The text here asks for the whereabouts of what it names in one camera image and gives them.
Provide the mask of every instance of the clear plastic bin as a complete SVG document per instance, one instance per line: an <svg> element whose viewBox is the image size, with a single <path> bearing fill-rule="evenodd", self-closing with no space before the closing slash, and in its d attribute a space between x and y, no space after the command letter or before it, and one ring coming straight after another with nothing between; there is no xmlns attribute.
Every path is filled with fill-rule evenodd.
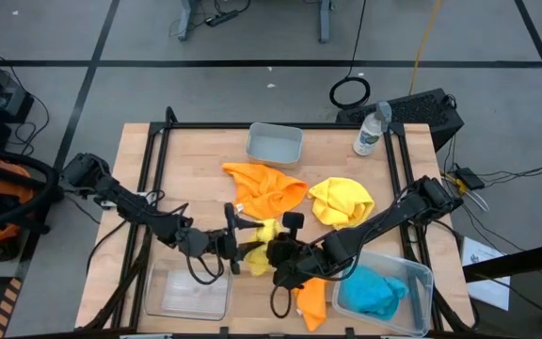
<svg viewBox="0 0 542 339"><path fill-rule="evenodd" d="M216 260L207 260L206 265L216 273ZM201 280L212 279L198 260L192 258L192 267ZM145 309L148 315L221 320L229 308L230 294L228 269L215 283L203 285L191 276L185 258L161 259L150 271Z"/></svg>
<svg viewBox="0 0 542 339"><path fill-rule="evenodd" d="M343 315L361 321L377 323L398 333L410 336L425 336L430 330L430 307L434 289L432 271L427 266L370 250L364 250L361 253L359 266L366 266L383 276L398 278L409 288L409 293L400 300L394 317L390 321L383 321L370 315L353 312L347 309L345 305L341 305L341 283L337 282L331 301L334 309ZM342 274L348 272L349 269L350 267L345 269Z"/></svg>

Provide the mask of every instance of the orange vacuum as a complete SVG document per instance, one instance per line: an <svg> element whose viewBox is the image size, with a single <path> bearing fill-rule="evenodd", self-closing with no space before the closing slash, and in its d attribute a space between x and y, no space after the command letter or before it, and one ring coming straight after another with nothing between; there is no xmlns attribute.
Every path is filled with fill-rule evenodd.
<svg viewBox="0 0 542 339"><path fill-rule="evenodd" d="M43 172L47 181L31 178L21 165ZM57 174L49 166L28 156L0 153L0 261L18 255L22 228L40 234L49 231L34 216L39 208L59 200L63 192L57 188Z"/></svg>

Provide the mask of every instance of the table leg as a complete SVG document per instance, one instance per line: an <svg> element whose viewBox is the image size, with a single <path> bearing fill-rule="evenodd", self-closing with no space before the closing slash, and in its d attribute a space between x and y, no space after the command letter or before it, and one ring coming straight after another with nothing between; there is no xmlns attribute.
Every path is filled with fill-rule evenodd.
<svg viewBox="0 0 542 339"><path fill-rule="evenodd" d="M181 0L183 10L181 13L181 20L179 21L179 33L177 34L177 39L179 41L187 40L187 28L189 27L189 22L192 18L192 11L196 9L200 0Z"/></svg>
<svg viewBox="0 0 542 339"><path fill-rule="evenodd" d="M329 41L329 10L331 0L321 0L319 3L319 42L326 43Z"/></svg>

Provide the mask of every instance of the blue cloth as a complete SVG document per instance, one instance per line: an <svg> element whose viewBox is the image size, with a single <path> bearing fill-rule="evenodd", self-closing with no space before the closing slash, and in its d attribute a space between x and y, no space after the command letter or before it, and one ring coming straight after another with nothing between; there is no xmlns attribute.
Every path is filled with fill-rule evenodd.
<svg viewBox="0 0 542 339"><path fill-rule="evenodd" d="M399 300L408 293L409 289L399 279L358 266L350 278L341 282L338 302L350 311L389 321L399 307Z"/></svg>

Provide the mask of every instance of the bottle cap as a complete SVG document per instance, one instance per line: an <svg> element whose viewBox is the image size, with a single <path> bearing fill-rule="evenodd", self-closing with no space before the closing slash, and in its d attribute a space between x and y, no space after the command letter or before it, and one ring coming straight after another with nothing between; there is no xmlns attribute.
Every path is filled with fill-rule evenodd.
<svg viewBox="0 0 542 339"><path fill-rule="evenodd" d="M382 121L382 132L388 131L388 125L392 122L392 108L387 102L377 102L375 105L375 118Z"/></svg>

